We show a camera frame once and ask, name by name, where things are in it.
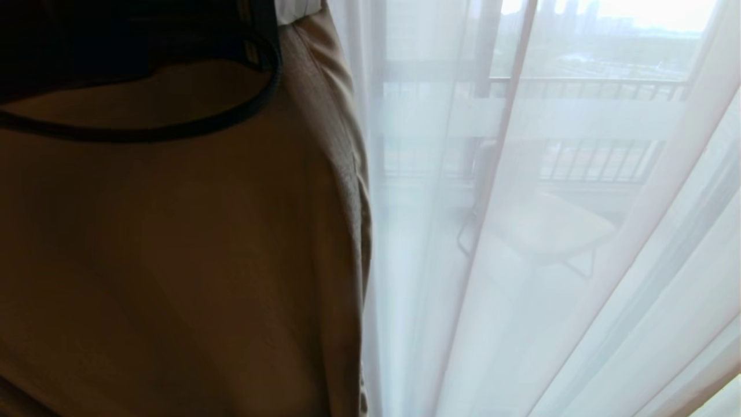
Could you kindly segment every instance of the balcony railing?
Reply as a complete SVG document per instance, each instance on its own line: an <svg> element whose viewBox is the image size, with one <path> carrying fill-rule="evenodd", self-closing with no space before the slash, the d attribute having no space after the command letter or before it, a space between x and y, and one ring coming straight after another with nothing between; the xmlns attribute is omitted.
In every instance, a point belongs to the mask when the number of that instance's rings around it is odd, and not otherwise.
<svg viewBox="0 0 741 417"><path fill-rule="evenodd" d="M551 183L642 183L661 154L659 140L549 140L540 180Z"/></svg>
<svg viewBox="0 0 741 417"><path fill-rule="evenodd" d="M508 77L491 77L492 91L502 94ZM571 77L523 77L519 96L526 99L614 99L680 101L686 98L688 83L661 79L595 79Z"/></svg>

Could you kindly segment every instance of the metal railing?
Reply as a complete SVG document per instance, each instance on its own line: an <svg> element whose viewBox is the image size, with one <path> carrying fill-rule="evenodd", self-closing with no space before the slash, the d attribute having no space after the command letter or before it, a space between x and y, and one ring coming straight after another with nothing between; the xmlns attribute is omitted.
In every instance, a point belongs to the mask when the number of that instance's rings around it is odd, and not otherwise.
<svg viewBox="0 0 741 417"><path fill-rule="evenodd" d="M549 140L539 178L551 183L642 183L663 146L660 140Z"/></svg>
<svg viewBox="0 0 741 417"><path fill-rule="evenodd" d="M448 148L442 175L473 181L479 137L461 138ZM664 147L661 140L550 139L545 144L539 180L547 183L640 184L651 173ZM434 155L419 143L392 139L385 143L386 177L414 178L433 174Z"/></svg>
<svg viewBox="0 0 741 417"><path fill-rule="evenodd" d="M499 95L508 77L490 77L492 91ZM684 100L688 83L661 79L595 79L572 77L523 77L519 96L532 99Z"/></svg>

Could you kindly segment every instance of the high-rise building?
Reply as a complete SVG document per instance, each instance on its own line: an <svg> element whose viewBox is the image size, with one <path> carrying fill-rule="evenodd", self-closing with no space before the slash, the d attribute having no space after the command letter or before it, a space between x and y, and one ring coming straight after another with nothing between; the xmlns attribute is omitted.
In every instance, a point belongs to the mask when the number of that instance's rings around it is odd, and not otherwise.
<svg viewBox="0 0 741 417"><path fill-rule="evenodd" d="M502 15L499 18L499 33L505 35L519 34L522 29L522 10Z"/></svg>
<svg viewBox="0 0 741 417"><path fill-rule="evenodd" d="M597 17L599 16L599 0L592 0L587 6L587 12L584 16L585 35L591 35L597 32Z"/></svg>
<svg viewBox="0 0 741 417"><path fill-rule="evenodd" d="M556 30L556 0L543 0L533 26L533 40L553 36Z"/></svg>
<svg viewBox="0 0 741 417"><path fill-rule="evenodd" d="M631 17L623 17L618 21L617 34L618 35L631 35L635 31L635 19Z"/></svg>
<svg viewBox="0 0 741 417"><path fill-rule="evenodd" d="M566 8L563 10L561 20L561 33L564 35L573 35L577 30L577 14L579 12L579 0L568 0Z"/></svg>

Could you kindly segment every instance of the sheer white curtain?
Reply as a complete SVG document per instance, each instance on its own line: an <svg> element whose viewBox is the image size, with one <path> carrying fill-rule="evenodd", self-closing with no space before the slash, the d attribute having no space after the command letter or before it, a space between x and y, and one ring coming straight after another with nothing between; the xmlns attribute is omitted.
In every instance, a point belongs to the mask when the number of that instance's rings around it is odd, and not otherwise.
<svg viewBox="0 0 741 417"><path fill-rule="evenodd" d="M692 414L692 417L736 416L741 416L741 385L738 376Z"/></svg>
<svg viewBox="0 0 741 417"><path fill-rule="evenodd" d="M689 416L734 380L737 0L330 7L370 158L374 417Z"/></svg>

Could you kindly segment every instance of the chair leg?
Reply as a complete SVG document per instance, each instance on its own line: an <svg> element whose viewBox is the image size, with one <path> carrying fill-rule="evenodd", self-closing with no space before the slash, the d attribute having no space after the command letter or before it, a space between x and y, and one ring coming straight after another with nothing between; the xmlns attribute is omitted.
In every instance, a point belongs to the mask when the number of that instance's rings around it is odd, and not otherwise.
<svg viewBox="0 0 741 417"><path fill-rule="evenodd" d="M460 249L461 252L463 252L466 255L466 257L471 257L471 250L469 248L465 247L465 245L463 244L461 238L463 237L463 233L468 228L467 226L468 226L470 220L471 219L474 219L475 217L476 217L476 211L475 210L471 210L471 211L468 212L468 215L463 220L463 226L461 227L460 232L458 232L458 238L456 239L456 243L458 244L458 249Z"/></svg>
<svg viewBox="0 0 741 417"><path fill-rule="evenodd" d="M586 280L588 280L588 279L591 279L591 278L592 278L592 274L594 273L594 260L595 260L595 259L597 258L597 250L596 250L596 249L592 249L592 250L590 250L590 252L591 252L591 255L590 255L590 265L589 265L589 272L588 272L588 273L586 273L586 274L585 274L584 272L580 271L580 270L579 270L579 269L578 269L577 267L575 267L574 265L571 265L571 264L570 264L570 263L568 262L568 259L567 259L567 260L562 260L562 261L561 261L561 264L562 264L563 266L565 266L565 267L569 268L569 269L570 269L571 271L575 272L575 273L576 273L577 275L579 275L580 277L582 277L582 278L584 278L584 279L586 279Z"/></svg>

